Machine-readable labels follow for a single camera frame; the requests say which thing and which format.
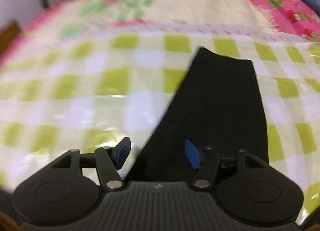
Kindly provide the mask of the wooden side cabinet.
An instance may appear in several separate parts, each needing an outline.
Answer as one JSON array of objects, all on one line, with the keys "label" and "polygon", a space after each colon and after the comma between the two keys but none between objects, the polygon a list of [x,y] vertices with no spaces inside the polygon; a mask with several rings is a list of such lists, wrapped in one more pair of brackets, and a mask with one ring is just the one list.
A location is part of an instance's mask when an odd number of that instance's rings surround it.
[{"label": "wooden side cabinet", "polygon": [[2,55],[11,42],[18,37],[21,29],[16,21],[10,21],[0,32],[0,54]]}]

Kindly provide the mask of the floral cream pink bedsheet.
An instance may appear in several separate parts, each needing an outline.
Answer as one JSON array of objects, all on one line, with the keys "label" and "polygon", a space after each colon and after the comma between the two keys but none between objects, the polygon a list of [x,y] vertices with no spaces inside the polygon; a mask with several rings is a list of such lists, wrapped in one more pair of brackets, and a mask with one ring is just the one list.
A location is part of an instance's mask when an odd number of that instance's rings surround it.
[{"label": "floral cream pink bedsheet", "polygon": [[67,0],[45,10],[26,32],[52,41],[142,24],[319,40],[319,16],[303,0]]}]

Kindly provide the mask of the black pants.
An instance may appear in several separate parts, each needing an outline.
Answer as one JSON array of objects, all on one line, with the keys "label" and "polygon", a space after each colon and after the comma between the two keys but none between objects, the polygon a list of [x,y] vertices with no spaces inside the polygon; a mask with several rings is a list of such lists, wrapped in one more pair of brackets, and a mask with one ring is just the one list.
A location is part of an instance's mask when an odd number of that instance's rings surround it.
[{"label": "black pants", "polygon": [[190,182],[185,141],[220,155],[245,149],[268,161],[267,124],[253,63],[199,48],[125,180]]}]

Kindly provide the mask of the green checkered plastic sheet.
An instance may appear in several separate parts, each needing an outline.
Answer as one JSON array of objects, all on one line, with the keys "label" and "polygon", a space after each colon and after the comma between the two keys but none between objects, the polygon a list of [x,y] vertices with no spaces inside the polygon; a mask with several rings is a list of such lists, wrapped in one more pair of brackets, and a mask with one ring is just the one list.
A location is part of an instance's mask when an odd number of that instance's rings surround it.
[{"label": "green checkered plastic sheet", "polygon": [[197,49],[253,62],[271,165],[295,181],[302,223],[319,206],[319,43],[282,36],[108,33],[24,42],[1,65],[1,187],[63,152],[129,136],[140,150]]}]

